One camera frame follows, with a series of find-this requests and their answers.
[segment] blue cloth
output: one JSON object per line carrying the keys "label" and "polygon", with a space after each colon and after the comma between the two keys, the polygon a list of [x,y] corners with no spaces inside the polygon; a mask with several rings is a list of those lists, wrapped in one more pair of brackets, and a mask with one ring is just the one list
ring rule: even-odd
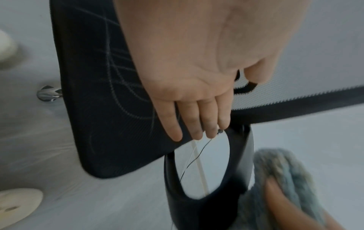
{"label": "blue cloth", "polygon": [[289,151],[264,149],[254,155],[255,184],[241,195],[238,216],[229,230],[279,230],[264,196],[265,181],[275,177],[285,196],[303,212],[325,224],[311,175]]}

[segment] finger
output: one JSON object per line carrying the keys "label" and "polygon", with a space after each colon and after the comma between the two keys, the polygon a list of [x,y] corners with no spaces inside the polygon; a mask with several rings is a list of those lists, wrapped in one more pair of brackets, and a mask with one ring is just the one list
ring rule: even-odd
{"label": "finger", "polygon": [[182,139],[182,130],[177,121],[174,102],[153,99],[152,102],[159,117],[160,123],[162,124],[167,135],[173,141],[180,141]]}
{"label": "finger", "polygon": [[298,209],[282,193],[274,178],[267,179],[265,198],[269,210],[282,230],[324,230],[314,219]]}
{"label": "finger", "polygon": [[234,99],[234,84],[226,93],[216,97],[218,108],[218,125],[221,130],[225,130],[230,125],[230,114],[232,101]]}
{"label": "finger", "polygon": [[195,140],[201,140],[203,131],[197,102],[177,102],[177,105],[191,137]]}
{"label": "finger", "polygon": [[206,136],[208,138],[214,138],[217,135],[217,103],[216,99],[200,100],[197,102],[200,118],[204,130],[206,131]]}
{"label": "finger", "polygon": [[326,228],[328,230],[345,230],[330,214],[325,211]]}
{"label": "finger", "polygon": [[261,59],[256,64],[245,68],[245,78],[253,83],[261,84],[267,82],[273,75],[278,63],[281,51],[278,51],[266,58]]}

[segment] black plastic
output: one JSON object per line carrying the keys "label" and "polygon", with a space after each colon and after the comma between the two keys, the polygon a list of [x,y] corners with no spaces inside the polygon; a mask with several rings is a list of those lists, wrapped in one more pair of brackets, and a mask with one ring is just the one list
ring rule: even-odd
{"label": "black plastic", "polygon": [[237,216],[239,195],[247,191],[253,169],[250,126],[231,125],[226,131],[230,157],[220,186],[206,197],[188,197],[182,188],[174,152],[165,156],[164,178],[172,220],[178,230],[225,230]]}

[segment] human hand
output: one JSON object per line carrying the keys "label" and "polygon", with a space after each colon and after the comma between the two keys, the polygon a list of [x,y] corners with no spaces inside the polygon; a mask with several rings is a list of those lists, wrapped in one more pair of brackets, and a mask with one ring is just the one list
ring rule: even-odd
{"label": "human hand", "polygon": [[175,102],[193,139],[229,126],[237,70],[267,81],[309,3],[114,0],[140,80],[174,141],[182,139]]}
{"label": "human hand", "polygon": [[344,230],[327,212],[326,227],[302,212],[285,197],[273,178],[266,182],[265,198],[269,210],[282,230]]}

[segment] shiny metal knob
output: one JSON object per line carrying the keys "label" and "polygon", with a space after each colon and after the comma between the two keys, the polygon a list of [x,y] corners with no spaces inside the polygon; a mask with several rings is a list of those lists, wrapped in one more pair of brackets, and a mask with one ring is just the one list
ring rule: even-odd
{"label": "shiny metal knob", "polygon": [[38,90],[37,97],[43,102],[52,102],[58,98],[63,97],[61,88],[54,88],[52,86],[45,86]]}

